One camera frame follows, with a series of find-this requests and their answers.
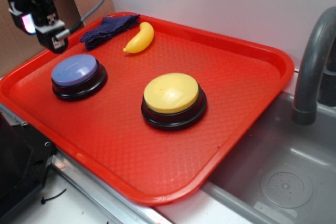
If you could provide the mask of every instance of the toy banana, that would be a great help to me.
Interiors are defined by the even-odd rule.
[[[124,52],[141,52],[150,45],[154,38],[154,29],[148,22],[140,24],[140,31],[135,35],[123,49]]]

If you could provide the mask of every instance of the gray sink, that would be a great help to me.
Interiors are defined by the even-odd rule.
[[[319,105],[314,124],[296,125],[292,100],[281,93],[208,181],[256,223],[336,223],[336,112]]]

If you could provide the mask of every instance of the tray rim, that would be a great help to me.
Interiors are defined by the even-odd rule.
[[[114,13],[111,15],[107,15],[109,17],[118,17],[118,16],[124,16],[124,15],[135,15],[136,13],[131,13],[131,12],[121,12],[121,13]],[[246,117],[242,121],[242,125],[246,128],[246,130],[257,120],[257,118],[263,113],[263,111],[272,103],[272,101],[276,98],[276,96],[281,92],[281,90],[284,88],[284,86],[287,84],[287,82],[291,79],[293,73],[294,73],[294,64],[293,61],[290,59],[290,57],[284,53],[283,51],[257,44],[255,42],[250,42],[242,39],[237,39],[233,38],[230,36],[226,35],[220,35],[216,34],[210,31],[204,31],[200,30],[197,28],[192,28],[172,22],[168,22],[165,20],[160,20],[157,18],[152,18],[148,17],[145,15],[140,15],[139,21],[142,18],[145,18],[149,22],[164,22],[164,26],[169,25],[172,29],[170,29],[169,33],[166,34],[171,34],[174,36],[178,36],[181,38],[184,38],[185,36],[192,36],[192,35],[197,35],[195,38],[192,38],[190,40],[195,41],[195,42],[206,42],[206,45],[209,45],[209,43],[212,45],[209,46],[214,46],[217,48],[221,48],[223,50],[226,50],[225,47],[235,45],[239,50],[242,50],[245,54],[241,54],[243,56],[247,57],[253,57],[253,52],[263,52],[265,55],[267,54],[268,57],[265,60],[266,62],[274,65],[279,73],[280,73],[280,81],[278,84],[270,91],[268,92],[263,99],[261,99],[260,103],[258,106],[256,106],[249,114],[248,117]],[[102,18],[99,18],[89,24],[88,26],[80,29],[73,35],[69,37],[69,47],[71,48],[75,45],[78,44],[79,38],[88,30],[91,30],[95,27],[97,27]],[[156,26],[155,28],[157,31],[160,31],[160,26]],[[217,45],[213,43],[213,40],[219,39],[221,42],[225,42],[221,45]],[[25,76],[29,75],[30,73],[34,72],[37,70],[39,67],[42,67],[52,59],[54,59],[57,56],[57,54],[50,52],[48,49],[44,50],[43,52],[39,53],[38,55],[34,56],[30,60],[26,61],[25,63],[21,64],[17,68],[13,69],[10,71],[8,74],[6,74],[1,80],[0,80],[0,102],[8,107],[11,111],[13,111],[15,114],[17,114],[20,118],[22,119],[27,119],[29,123],[31,123],[34,127],[39,129],[43,134],[45,134],[48,138],[51,140],[55,138],[62,138],[60,134],[57,132],[54,132],[53,130],[49,129],[47,125],[45,125],[43,122],[41,122],[38,118],[35,118],[33,115],[30,115],[28,111],[26,111],[24,108],[16,104],[15,102],[11,101],[9,98],[9,93],[11,90],[11,87],[14,86],[14,84],[19,81],[20,79],[24,78]],[[71,144],[64,144],[61,148],[63,152],[65,152],[67,155],[69,155],[71,158],[74,158],[76,161],[78,161],[81,165],[89,169],[91,172],[96,174],[98,177],[104,180],[107,184],[110,186],[114,187],[117,191],[119,191],[121,194],[124,194],[128,199],[135,201],[137,203],[143,204],[143,205],[149,205],[149,206],[157,206],[157,205],[163,205],[167,203],[174,202],[186,195],[191,194],[192,192],[198,190],[200,186],[203,184],[203,182],[208,178],[209,174],[215,169],[215,167],[224,159],[225,155],[231,150],[231,148],[234,147],[234,145],[239,141],[239,139],[242,137],[242,135],[245,132],[237,132],[235,130],[233,134],[227,139],[225,145],[230,145],[230,148],[220,148],[218,149],[218,152],[209,159],[209,161],[205,164],[203,169],[207,169],[210,172],[207,172],[207,175],[204,175],[202,173],[202,170],[199,171],[195,177],[184,187],[171,192],[168,195],[147,195],[133,186],[122,183],[120,184],[117,180],[111,178],[108,181],[103,179],[102,176],[103,174],[111,174],[110,170],[107,170],[104,165],[98,163],[95,161],[93,158],[85,158],[85,160],[81,160],[79,158],[74,158],[76,156],[77,151]]]

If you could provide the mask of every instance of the gray cable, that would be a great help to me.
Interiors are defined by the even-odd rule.
[[[83,24],[84,20],[89,17],[93,12],[95,12],[105,0],[100,0],[98,4],[88,11],[79,21],[77,21],[72,27],[66,29],[55,36],[56,40],[62,40],[68,37],[70,34],[73,34],[78,28]]]

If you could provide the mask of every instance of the blue rag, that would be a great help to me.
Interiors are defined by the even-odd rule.
[[[86,49],[92,50],[137,24],[139,16],[105,17],[96,29],[87,31],[79,41],[85,43]]]

